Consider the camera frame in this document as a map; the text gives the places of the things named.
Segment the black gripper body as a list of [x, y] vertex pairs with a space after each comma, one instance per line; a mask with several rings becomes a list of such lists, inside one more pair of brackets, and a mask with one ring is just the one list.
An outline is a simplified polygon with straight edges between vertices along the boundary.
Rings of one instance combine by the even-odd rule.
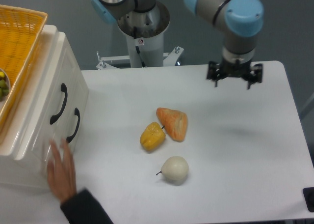
[[251, 60], [245, 63], [240, 63], [239, 60], [237, 60], [235, 63], [231, 63], [222, 58], [220, 65], [220, 76], [223, 79], [226, 77], [251, 79], [253, 77], [251, 74]]

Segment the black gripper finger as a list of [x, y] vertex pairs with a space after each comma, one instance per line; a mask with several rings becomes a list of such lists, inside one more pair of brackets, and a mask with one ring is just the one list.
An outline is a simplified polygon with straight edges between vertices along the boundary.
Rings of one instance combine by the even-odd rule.
[[247, 81], [247, 89], [249, 90], [251, 85], [262, 83], [263, 79], [263, 64], [257, 63], [249, 68], [249, 72], [244, 74], [244, 80]]
[[227, 74], [220, 68], [220, 64], [210, 61], [208, 63], [208, 72], [206, 79], [214, 82], [214, 86], [218, 87], [218, 81], [227, 78]]

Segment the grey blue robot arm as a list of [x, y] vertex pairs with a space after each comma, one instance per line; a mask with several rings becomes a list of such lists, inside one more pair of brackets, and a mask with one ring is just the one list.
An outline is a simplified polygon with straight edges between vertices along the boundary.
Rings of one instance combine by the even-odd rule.
[[[160, 67], [164, 32], [170, 14], [157, 0], [91, 0], [105, 23], [116, 23], [127, 40], [131, 67]], [[227, 77], [249, 85], [262, 82], [263, 65], [252, 64], [264, 8], [259, 0], [184, 0], [188, 10], [224, 35], [222, 60], [209, 62], [207, 79], [217, 83]]]

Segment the black sleeved forearm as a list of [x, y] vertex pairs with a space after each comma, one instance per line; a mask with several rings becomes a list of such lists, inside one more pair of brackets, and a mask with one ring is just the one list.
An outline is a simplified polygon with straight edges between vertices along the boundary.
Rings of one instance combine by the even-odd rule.
[[79, 191], [60, 205], [70, 224], [112, 224], [113, 221], [88, 189]]

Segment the person's hand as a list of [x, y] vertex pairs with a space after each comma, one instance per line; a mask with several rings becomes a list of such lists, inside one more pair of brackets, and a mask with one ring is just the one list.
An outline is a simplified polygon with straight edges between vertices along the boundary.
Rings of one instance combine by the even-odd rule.
[[77, 194], [74, 159], [66, 140], [60, 144], [63, 155], [60, 155], [54, 140], [50, 140], [50, 146], [53, 160], [47, 165], [47, 181], [51, 192], [63, 204]]

